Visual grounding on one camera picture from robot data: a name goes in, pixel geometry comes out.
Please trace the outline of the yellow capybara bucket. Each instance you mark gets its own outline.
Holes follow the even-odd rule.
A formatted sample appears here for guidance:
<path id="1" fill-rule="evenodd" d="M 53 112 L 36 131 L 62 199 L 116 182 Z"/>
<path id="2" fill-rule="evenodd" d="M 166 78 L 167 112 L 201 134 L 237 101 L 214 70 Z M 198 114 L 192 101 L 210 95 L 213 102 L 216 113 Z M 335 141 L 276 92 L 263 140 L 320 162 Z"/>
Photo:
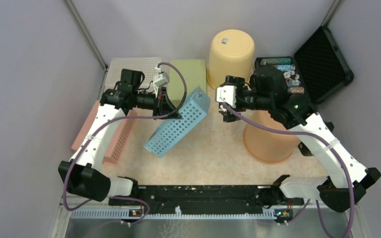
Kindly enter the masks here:
<path id="1" fill-rule="evenodd" d="M 227 29 L 211 41 L 207 65 L 207 80 L 212 88 L 225 82 L 225 77 L 236 76 L 246 82 L 253 71 L 255 43 L 246 32 Z"/>

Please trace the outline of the blue basket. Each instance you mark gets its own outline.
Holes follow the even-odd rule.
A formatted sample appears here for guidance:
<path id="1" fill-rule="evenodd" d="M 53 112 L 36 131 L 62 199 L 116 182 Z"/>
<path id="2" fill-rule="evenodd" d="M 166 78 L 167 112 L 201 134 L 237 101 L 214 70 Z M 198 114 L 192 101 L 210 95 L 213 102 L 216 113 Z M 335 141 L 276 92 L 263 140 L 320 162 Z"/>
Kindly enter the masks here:
<path id="1" fill-rule="evenodd" d="M 163 121 L 150 136 L 144 148 L 159 158 L 165 156 L 208 115 L 210 102 L 206 92 L 197 86 L 187 96 L 179 110 L 182 118 Z"/>

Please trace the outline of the orange capybara bucket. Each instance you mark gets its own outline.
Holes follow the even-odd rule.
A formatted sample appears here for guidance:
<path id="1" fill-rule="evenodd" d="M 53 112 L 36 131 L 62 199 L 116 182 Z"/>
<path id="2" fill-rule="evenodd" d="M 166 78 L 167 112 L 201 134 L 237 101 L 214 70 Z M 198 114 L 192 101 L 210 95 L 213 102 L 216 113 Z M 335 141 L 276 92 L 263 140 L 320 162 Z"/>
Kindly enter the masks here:
<path id="1" fill-rule="evenodd" d="M 277 134 L 247 124 L 243 142 L 253 157 L 264 163 L 276 164 L 287 160 L 301 141 L 295 135 Z"/>

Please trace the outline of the green plastic basket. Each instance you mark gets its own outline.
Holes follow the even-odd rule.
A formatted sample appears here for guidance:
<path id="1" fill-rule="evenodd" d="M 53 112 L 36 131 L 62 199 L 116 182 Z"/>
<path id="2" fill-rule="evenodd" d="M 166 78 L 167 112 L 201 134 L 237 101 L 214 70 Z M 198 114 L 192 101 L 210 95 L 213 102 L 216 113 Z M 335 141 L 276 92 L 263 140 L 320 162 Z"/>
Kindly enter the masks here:
<path id="1" fill-rule="evenodd" d="M 204 59 L 175 59 L 170 62 L 183 75 L 187 85 L 187 96 L 197 87 L 207 91 L 206 61 Z M 167 93 L 174 106 L 182 100 L 184 88 L 180 76 L 173 69 L 169 71 L 170 83 Z"/>

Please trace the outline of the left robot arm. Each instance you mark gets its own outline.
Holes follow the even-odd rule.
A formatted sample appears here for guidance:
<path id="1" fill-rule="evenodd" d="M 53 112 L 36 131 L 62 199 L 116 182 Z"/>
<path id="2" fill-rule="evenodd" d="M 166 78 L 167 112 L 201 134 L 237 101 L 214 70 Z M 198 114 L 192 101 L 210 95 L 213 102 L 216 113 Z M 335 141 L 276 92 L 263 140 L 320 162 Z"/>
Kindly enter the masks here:
<path id="1" fill-rule="evenodd" d="M 128 119 L 140 118 L 130 114 L 132 109 L 150 110 L 150 119 L 182 117 L 167 95 L 168 74 L 160 65 L 155 70 L 152 92 L 140 87 L 143 72 L 123 69 L 115 87 L 102 94 L 95 119 L 80 148 L 68 161 L 61 161 L 58 167 L 63 180 L 63 201 L 67 200 L 68 193 L 95 201 L 119 195 L 127 205 L 138 201 L 139 191 L 133 188 L 132 179 L 108 177 L 102 174 L 101 167 L 119 125 Z"/>

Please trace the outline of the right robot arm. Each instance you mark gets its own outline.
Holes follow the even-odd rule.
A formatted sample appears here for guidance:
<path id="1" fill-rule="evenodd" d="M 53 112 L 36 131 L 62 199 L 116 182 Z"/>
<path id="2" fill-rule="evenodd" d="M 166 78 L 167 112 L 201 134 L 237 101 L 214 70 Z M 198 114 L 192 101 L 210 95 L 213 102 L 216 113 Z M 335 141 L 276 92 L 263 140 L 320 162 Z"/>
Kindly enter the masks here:
<path id="1" fill-rule="evenodd" d="M 268 112 L 284 126 L 282 134 L 298 137 L 327 171 L 322 178 L 281 176 L 271 191 L 277 204 L 290 198 L 313 199 L 342 213 L 359 202 L 381 177 L 378 169 L 365 167 L 345 149 L 290 71 L 260 66 L 249 82 L 228 75 L 216 88 L 215 100 L 225 122 L 242 119 L 246 110 Z"/>

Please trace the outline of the pink plastic basket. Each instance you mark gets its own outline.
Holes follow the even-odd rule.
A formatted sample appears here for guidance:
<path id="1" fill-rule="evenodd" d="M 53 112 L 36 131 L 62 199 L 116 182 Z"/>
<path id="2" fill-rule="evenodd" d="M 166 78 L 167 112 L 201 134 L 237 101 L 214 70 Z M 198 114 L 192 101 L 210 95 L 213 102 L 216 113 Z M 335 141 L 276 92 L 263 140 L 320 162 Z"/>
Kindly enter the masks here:
<path id="1" fill-rule="evenodd" d="M 83 126 L 81 127 L 81 130 L 79 131 L 76 139 L 74 140 L 73 144 L 71 145 L 71 150 L 73 152 L 76 152 L 80 146 L 83 140 L 85 139 L 88 131 L 90 130 L 92 123 L 94 122 L 94 119 L 97 115 L 99 102 L 96 101 L 88 114 Z M 123 120 L 120 125 L 117 127 L 110 145 L 108 149 L 106 150 L 104 159 L 102 161 L 103 164 L 110 164 L 110 165 L 117 165 L 122 157 L 122 153 L 126 147 L 126 144 L 128 142 L 129 136 L 131 135 L 133 125 L 135 124 L 136 119 L 126 119 Z"/>

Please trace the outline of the white mesh plastic basket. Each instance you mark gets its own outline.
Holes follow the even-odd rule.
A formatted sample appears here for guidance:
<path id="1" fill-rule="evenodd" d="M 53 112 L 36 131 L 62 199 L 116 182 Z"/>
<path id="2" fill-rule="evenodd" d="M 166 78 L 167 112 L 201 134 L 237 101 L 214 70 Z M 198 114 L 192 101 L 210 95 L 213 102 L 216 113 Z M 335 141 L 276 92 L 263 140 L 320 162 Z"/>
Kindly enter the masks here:
<path id="1" fill-rule="evenodd" d="M 115 86 L 115 83 L 120 80 L 121 71 L 124 68 L 143 72 L 145 79 L 140 85 L 140 88 L 147 88 L 153 80 L 153 77 L 157 74 L 155 67 L 161 61 L 162 59 L 160 57 L 113 58 L 108 67 L 104 89 L 107 90 Z"/>

